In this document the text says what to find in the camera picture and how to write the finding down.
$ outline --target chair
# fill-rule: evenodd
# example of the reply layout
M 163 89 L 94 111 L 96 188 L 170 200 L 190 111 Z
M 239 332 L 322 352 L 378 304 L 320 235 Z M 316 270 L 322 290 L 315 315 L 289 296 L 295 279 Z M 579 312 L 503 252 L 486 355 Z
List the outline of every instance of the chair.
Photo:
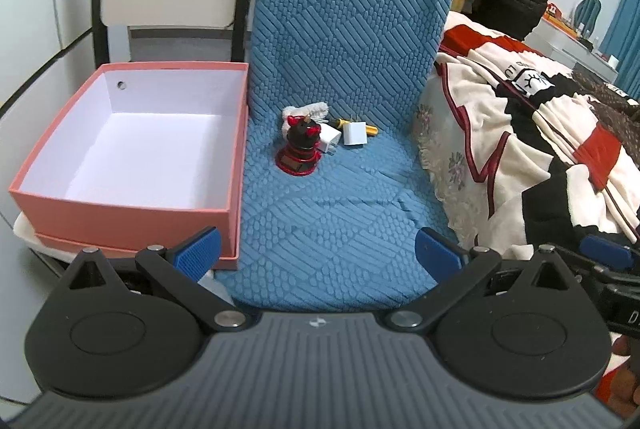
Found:
M 395 307 L 434 285 L 415 261 L 425 225 L 455 239 L 408 136 L 451 0 L 257 0 L 239 270 L 245 303 L 288 310 Z M 326 101 L 381 130 L 315 173 L 279 170 L 281 109 Z
M 581 0 L 575 7 L 574 29 L 578 30 L 578 27 L 583 24 L 582 36 L 584 38 L 589 38 L 593 33 L 601 8 L 600 0 Z

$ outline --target logo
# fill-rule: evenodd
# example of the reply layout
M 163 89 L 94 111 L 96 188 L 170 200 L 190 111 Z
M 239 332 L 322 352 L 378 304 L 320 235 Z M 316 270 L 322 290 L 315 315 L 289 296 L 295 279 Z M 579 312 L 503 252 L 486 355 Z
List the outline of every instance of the logo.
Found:
M 326 326 L 327 322 L 322 319 L 322 317 L 316 317 L 315 319 L 311 319 L 309 324 L 314 328 L 322 328 L 323 326 Z
M 544 75 L 531 68 L 521 70 L 513 79 L 513 85 L 527 97 L 553 86 Z

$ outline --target gray gripper housing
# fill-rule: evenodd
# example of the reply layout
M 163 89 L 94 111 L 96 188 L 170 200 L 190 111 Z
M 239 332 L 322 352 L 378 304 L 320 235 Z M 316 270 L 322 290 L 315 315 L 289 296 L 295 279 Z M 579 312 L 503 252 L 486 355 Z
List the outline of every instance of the gray gripper housing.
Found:
M 46 392 L 9 425 L 613 429 L 622 422 L 587 393 L 548 403 L 480 393 L 453 377 L 422 337 L 387 330 L 372 314 L 265 313 L 251 329 L 212 337 L 190 369 L 151 393 L 80 401 Z

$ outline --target blue gripper pad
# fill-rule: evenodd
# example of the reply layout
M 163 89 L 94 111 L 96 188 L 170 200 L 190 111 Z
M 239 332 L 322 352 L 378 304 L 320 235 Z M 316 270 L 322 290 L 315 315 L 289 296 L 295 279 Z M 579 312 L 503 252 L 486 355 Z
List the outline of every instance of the blue gripper pad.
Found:
M 634 257 L 629 247 L 622 247 L 597 235 L 586 235 L 580 242 L 580 252 L 613 270 L 620 271 L 634 266 Z
M 424 227 L 415 235 L 415 259 L 436 283 L 446 281 L 462 269 L 467 258 L 465 250 L 433 229 Z
M 215 228 L 199 232 L 173 253 L 173 265 L 198 282 L 217 262 L 222 250 L 220 231 Z

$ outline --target blanket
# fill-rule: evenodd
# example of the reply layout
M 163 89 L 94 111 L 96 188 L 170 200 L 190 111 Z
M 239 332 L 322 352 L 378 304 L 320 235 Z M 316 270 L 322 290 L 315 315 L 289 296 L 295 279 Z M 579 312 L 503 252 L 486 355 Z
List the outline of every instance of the blanket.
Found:
M 474 216 L 465 223 L 473 232 L 458 232 L 463 245 L 525 259 L 540 243 L 578 250 L 587 234 L 638 244 L 640 171 L 572 70 L 456 13 L 436 66 L 441 89 L 431 88 L 431 105 L 446 103 L 463 136 L 473 206 L 462 214 Z M 418 141 L 423 162 L 430 142 Z M 445 210 L 460 214 L 446 203 Z
M 628 154 L 640 167 L 640 104 L 620 88 L 606 82 L 591 70 L 576 64 L 572 78 L 586 94 L 597 100 L 591 101 L 593 113 L 598 120 L 622 142 Z

